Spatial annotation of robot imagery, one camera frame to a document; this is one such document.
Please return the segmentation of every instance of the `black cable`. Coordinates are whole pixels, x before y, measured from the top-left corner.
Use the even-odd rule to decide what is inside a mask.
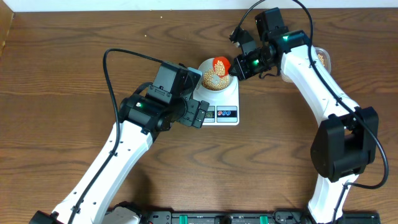
[[[139,56],[139,57],[142,57],[142,58],[146,58],[146,59],[149,59],[149,60],[153,60],[153,61],[159,62],[159,63],[163,62],[162,60],[159,60],[159,59],[156,59],[156,58],[152,58],[152,57],[149,57],[149,56],[146,56],[146,55],[143,55],[143,54],[135,53],[135,52],[132,52],[130,50],[124,50],[124,49],[108,49],[108,50],[106,50],[106,52],[104,54],[104,57],[103,57],[103,60],[102,60],[102,64],[103,64],[103,68],[104,68],[106,84],[108,85],[109,94],[111,95],[112,105],[113,105],[113,110],[114,110],[114,115],[115,115],[115,120],[116,120],[116,122],[115,122],[116,123],[116,140],[115,140],[115,143],[114,143],[112,151],[109,152],[109,156],[106,158],[106,160],[102,164],[102,166],[98,169],[97,173],[94,175],[94,177],[92,178],[90,183],[87,185],[86,189],[81,194],[81,196],[78,199],[76,205],[73,207],[72,214],[69,217],[68,224],[72,224],[73,223],[73,219],[75,218],[76,213],[78,213],[80,211],[80,205],[83,202],[83,199],[85,198],[85,196],[88,193],[88,191],[90,190],[90,188],[93,186],[94,182],[100,176],[102,171],[105,169],[106,165],[108,165],[109,161],[115,155],[116,149],[119,146],[119,141],[120,141],[120,122],[119,122],[119,116],[118,116],[118,114],[119,114],[118,113],[118,104],[116,103],[116,99],[114,97],[111,80],[109,79],[108,69],[106,67],[106,58],[107,58],[108,54],[110,52],[112,52],[112,51],[124,52],[124,53],[127,53],[127,54],[136,55],[136,56]]]
[[[267,74],[265,74],[265,75],[262,75],[262,72],[261,72],[261,73],[259,74],[259,78],[260,78],[260,79],[265,79],[265,77],[267,77],[267,76],[276,77],[276,75],[271,74],[271,73],[267,73]]]
[[[141,84],[135,91],[134,94],[140,94],[142,91],[144,91],[146,88],[148,88],[150,85],[153,85],[152,82],[146,82]]]
[[[252,6],[246,11],[246,13],[243,15],[243,17],[242,17],[242,19],[241,19],[241,22],[239,22],[239,24],[238,24],[238,27],[241,27],[241,25],[242,25],[242,23],[243,23],[243,20],[246,18],[246,16],[248,16],[248,14],[250,13],[250,11],[252,11],[252,10],[254,9],[254,7],[256,7],[257,5],[259,5],[260,3],[264,2],[264,1],[266,1],[266,0],[260,0],[260,1],[256,2],[256,3],[254,3],[254,5],[252,5]]]
[[[380,183],[376,184],[376,185],[364,185],[364,184],[356,184],[356,183],[352,183],[352,182],[347,182],[344,184],[343,186],[343,190],[341,191],[338,203],[336,205],[334,214],[333,214],[333,224],[336,222],[336,213],[337,213],[337,209],[340,206],[340,203],[342,201],[342,198],[344,196],[345,190],[348,189],[348,186],[355,186],[355,187],[360,187],[363,189],[378,189],[380,187],[382,187],[387,179],[388,179],[388,174],[389,174],[389,166],[388,166],[388,161],[387,161],[387,157],[386,157],[386,153],[384,152],[384,149],[380,143],[380,141],[378,140],[378,138],[374,135],[374,133],[370,130],[370,128],[367,126],[367,124],[357,115],[354,113],[354,111],[348,107],[343,100],[337,96],[337,94],[331,89],[331,87],[327,84],[327,82],[323,79],[323,77],[321,76],[320,72],[318,71],[317,67],[315,66],[315,62],[312,59],[312,38],[313,38],[313,22],[312,22],[312,17],[308,11],[308,9],[298,0],[293,0],[293,2],[296,2],[299,6],[301,6],[301,8],[305,11],[305,13],[308,16],[308,19],[310,20],[310,27],[311,27],[311,33],[310,33],[310,40],[308,43],[308,58],[310,59],[310,65],[312,66],[313,70],[315,71],[315,73],[317,74],[318,78],[321,80],[321,82],[324,84],[324,86],[326,87],[326,89],[330,92],[330,94],[336,99],[337,103],[339,103],[345,110],[347,110],[351,115],[354,116],[354,118],[357,120],[357,122],[369,133],[369,135],[374,139],[377,147],[379,148],[382,160],[383,160],[383,164],[384,164],[384,175],[382,180],[380,181]]]

